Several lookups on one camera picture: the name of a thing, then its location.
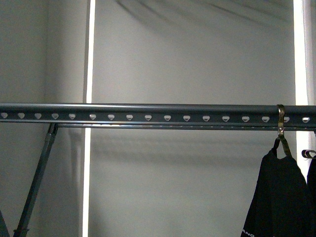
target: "metal hook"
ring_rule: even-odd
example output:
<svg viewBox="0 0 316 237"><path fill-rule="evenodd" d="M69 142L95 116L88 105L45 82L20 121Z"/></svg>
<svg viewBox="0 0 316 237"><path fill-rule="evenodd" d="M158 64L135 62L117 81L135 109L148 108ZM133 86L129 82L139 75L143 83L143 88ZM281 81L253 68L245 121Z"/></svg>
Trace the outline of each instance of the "metal hook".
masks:
<svg viewBox="0 0 316 237"><path fill-rule="evenodd" d="M278 123L277 123L277 134L278 136L284 136L284 105L277 105L278 108Z"/></svg>
<svg viewBox="0 0 316 237"><path fill-rule="evenodd" d="M279 144L279 140L282 142L284 153L287 156L292 157L290 147L288 145L288 142L284 136L284 114L285 114L285 108L284 105L277 105L278 107L278 123L277 123L277 139L275 141L274 148L276 149Z"/></svg>
<svg viewBox="0 0 316 237"><path fill-rule="evenodd" d="M316 158L316 156L312 156L311 153L316 154L316 151L314 151L314 150L302 150L302 157L308 158L308 159Z"/></svg>

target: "metal rail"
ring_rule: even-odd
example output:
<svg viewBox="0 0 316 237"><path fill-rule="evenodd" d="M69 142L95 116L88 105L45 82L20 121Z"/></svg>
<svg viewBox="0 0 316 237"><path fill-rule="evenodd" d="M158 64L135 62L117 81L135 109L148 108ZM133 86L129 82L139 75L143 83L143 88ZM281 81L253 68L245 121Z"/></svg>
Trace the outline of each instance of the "metal rail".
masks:
<svg viewBox="0 0 316 237"><path fill-rule="evenodd" d="M0 103L0 122L59 127L276 130L277 121L277 106L270 105ZM285 106L284 127L313 131L316 106Z"/></svg>

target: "black garment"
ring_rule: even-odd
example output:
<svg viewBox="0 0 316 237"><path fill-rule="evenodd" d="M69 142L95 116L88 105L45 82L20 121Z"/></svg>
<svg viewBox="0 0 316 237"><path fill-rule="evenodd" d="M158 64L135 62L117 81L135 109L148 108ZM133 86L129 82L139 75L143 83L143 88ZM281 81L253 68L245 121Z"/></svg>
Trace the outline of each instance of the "black garment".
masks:
<svg viewBox="0 0 316 237"><path fill-rule="evenodd" d="M307 186L312 194L314 204L316 204L316 159L312 159L307 175Z"/></svg>
<svg viewBox="0 0 316 237"><path fill-rule="evenodd" d="M292 157L275 149L262 159L241 237L315 237L311 193Z"/></svg>

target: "led light strip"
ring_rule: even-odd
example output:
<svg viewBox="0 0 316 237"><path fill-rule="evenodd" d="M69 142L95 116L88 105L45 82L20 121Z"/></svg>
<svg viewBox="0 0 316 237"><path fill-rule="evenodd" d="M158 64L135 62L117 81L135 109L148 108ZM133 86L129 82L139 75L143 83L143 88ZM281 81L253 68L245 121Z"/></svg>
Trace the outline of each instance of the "led light strip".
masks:
<svg viewBox="0 0 316 237"><path fill-rule="evenodd" d="M88 63L86 78L86 103L92 103L92 78L93 78L93 45L94 45L94 21L95 0L90 0L89 13L89 37L88 37ZM89 183L90 183L90 150L91 128L84 132L84 168L83 168L83 207L82 207L82 237L88 237L89 225Z"/></svg>
<svg viewBox="0 0 316 237"><path fill-rule="evenodd" d="M306 25L305 22L306 0L293 0L294 9L294 52L295 52L295 102L296 105L308 105L308 78L307 78L307 54L306 54ZM306 132L296 132L297 164L303 176L307 179L310 160L304 160L301 156L303 149L311 148L311 135Z"/></svg>

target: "white wall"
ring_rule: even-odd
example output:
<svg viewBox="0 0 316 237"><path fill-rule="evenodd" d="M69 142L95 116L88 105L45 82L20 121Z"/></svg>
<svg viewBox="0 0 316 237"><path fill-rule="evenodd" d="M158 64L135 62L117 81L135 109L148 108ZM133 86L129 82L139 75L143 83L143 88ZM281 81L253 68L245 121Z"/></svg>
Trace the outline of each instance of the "white wall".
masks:
<svg viewBox="0 0 316 237"><path fill-rule="evenodd" d="M48 1L0 1L0 101L44 103ZM41 124L0 123L0 209L9 233L22 214L40 158ZM39 236L39 201L29 237Z"/></svg>
<svg viewBox="0 0 316 237"><path fill-rule="evenodd" d="M47 103L82 103L86 0L50 0L47 35ZM81 130L60 128L41 186L40 236L80 232Z"/></svg>
<svg viewBox="0 0 316 237"><path fill-rule="evenodd" d="M153 11L121 2L128 11L96 3L93 103L295 103L291 23L271 28L198 1L148 1ZM93 130L89 236L240 235L276 136Z"/></svg>

